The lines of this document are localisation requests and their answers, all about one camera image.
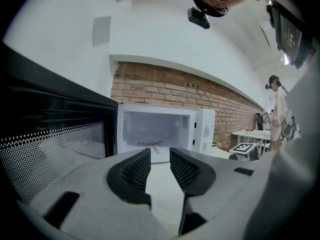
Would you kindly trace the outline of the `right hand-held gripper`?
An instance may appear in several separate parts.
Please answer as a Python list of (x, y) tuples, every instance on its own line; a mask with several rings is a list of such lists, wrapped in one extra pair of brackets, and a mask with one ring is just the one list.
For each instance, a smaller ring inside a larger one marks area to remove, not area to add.
[(229, 150), (230, 160), (253, 162), (261, 158), (259, 148), (256, 143), (239, 143)]

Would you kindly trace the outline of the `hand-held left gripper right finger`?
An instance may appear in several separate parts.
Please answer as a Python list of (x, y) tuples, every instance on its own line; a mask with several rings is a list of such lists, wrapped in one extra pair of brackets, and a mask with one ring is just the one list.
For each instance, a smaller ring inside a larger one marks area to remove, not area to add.
[(246, 240), (250, 211), (236, 200), (257, 161), (210, 156), (170, 148), (170, 170), (183, 192), (180, 240)]

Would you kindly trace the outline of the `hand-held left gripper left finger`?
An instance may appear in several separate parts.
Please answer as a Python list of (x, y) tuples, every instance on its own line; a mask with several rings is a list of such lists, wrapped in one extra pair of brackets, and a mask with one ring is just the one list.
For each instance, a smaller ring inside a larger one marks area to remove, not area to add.
[(146, 193), (149, 148), (74, 169), (30, 203), (39, 225), (56, 240), (168, 240)]

